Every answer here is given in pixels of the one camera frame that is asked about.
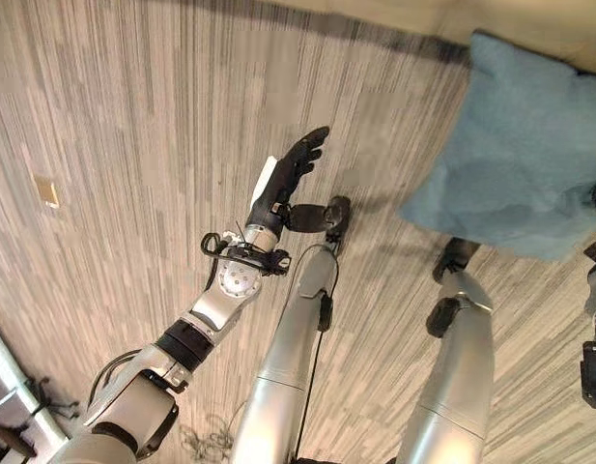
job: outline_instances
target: blue cushion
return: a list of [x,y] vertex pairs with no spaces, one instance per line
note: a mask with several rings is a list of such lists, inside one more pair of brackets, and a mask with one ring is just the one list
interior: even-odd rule
[[474,34],[459,120],[401,208],[416,224],[543,259],[596,231],[596,75]]

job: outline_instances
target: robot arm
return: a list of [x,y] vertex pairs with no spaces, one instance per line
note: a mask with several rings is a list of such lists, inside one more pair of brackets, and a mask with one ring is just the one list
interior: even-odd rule
[[[99,393],[83,427],[52,462],[133,463],[158,449],[179,413],[172,393],[187,387],[192,372],[235,327],[259,294],[262,277],[287,273],[288,253],[274,248],[283,227],[292,229],[289,199],[300,177],[312,171],[312,161],[321,155],[316,149],[328,133],[328,128],[310,132],[275,165],[253,202],[243,236],[227,233],[215,249],[208,249],[204,238],[202,250],[215,263],[209,287]],[[311,225],[299,222],[296,228],[308,232]]]

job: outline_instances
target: black cable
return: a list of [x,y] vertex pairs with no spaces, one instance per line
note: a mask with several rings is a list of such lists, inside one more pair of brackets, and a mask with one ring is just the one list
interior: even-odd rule
[[96,389],[98,388],[98,384],[102,377],[104,376],[105,372],[113,367],[115,363],[121,362],[125,358],[133,358],[141,350],[132,350],[124,353],[123,355],[118,356],[117,358],[111,360],[102,370],[98,373],[96,378],[94,379],[94,383],[92,384],[92,389],[89,393],[89,399],[87,400],[87,409],[91,406],[94,398],[96,397]]
[[134,358],[134,355],[128,356],[127,358],[123,358],[122,360],[115,362],[111,366],[111,368],[106,371],[106,374],[104,375],[104,382],[102,383],[102,387],[103,388],[106,387],[108,385],[108,383],[111,381],[111,376],[113,375],[113,372],[115,372],[115,369],[117,369],[120,365],[122,365],[124,363],[128,363],[128,362],[132,361],[133,358]]
[[238,412],[246,404],[244,401],[233,413],[229,424],[223,418],[214,414],[206,415],[206,420],[213,424],[213,420],[219,421],[220,425],[216,432],[210,432],[207,435],[199,436],[192,428],[180,426],[182,435],[182,448],[192,453],[193,462],[205,462],[206,464],[225,462],[230,456],[233,447],[234,437],[231,433],[231,427]]
[[[213,248],[213,253],[214,254],[219,254],[220,251],[222,251],[222,249],[224,248],[221,247],[220,245],[220,235],[216,234],[215,232],[210,232],[208,234],[205,234],[205,236],[203,237],[203,240],[201,241],[201,248],[205,247],[205,249],[209,249],[208,248],[208,243],[211,240],[215,241],[215,245]],[[210,276],[208,277],[208,281],[205,284],[205,290],[204,291],[208,291],[210,290],[210,287],[212,287],[213,284],[213,280],[216,277],[216,271],[218,270],[218,258],[214,257],[212,258],[212,266],[210,267]]]
[[319,359],[319,349],[321,348],[321,340],[324,334],[319,332],[319,340],[317,341],[317,351],[315,351],[315,361],[313,362],[313,373],[310,376],[310,385],[308,386],[308,393],[306,394],[306,402],[304,403],[304,414],[301,418],[301,425],[299,426],[298,443],[296,444],[296,458],[299,456],[299,446],[301,445],[301,436],[304,433],[304,426],[306,425],[306,413],[308,413],[308,403],[310,403],[310,393],[313,391],[313,384],[315,383],[315,371],[317,370],[317,360]]

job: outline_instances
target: silver robot leg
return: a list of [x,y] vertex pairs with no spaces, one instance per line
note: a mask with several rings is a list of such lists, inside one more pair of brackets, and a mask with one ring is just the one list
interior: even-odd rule
[[397,464],[481,459],[495,364],[492,304],[463,271],[446,271],[442,284],[440,304],[431,316],[443,321],[440,353],[409,420]]
[[293,459],[322,298],[331,292],[336,272],[332,251],[321,249],[301,274],[248,398],[232,464]]

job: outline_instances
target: gray carpet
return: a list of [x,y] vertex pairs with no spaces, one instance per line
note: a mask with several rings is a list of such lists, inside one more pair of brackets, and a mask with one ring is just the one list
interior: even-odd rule
[[[203,289],[199,241],[245,219],[265,158],[329,124],[296,201],[345,194],[355,216],[302,449],[385,462],[438,350],[424,320],[446,242],[394,212],[429,172],[467,84],[464,50],[341,17],[248,1],[0,0],[4,338],[30,374],[85,398],[108,360],[154,340]],[[59,210],[33,174],[55,180]],[[298,256],[313,240],[282,245]],[[497,306],[485,463],[596,463],[578,373],[589,267],[475,256]],[[232,417],[288,283],[267,279],[196,371],[181,424],[207,433],[208,414]],[[177,427],[149,462],[191,462]]]

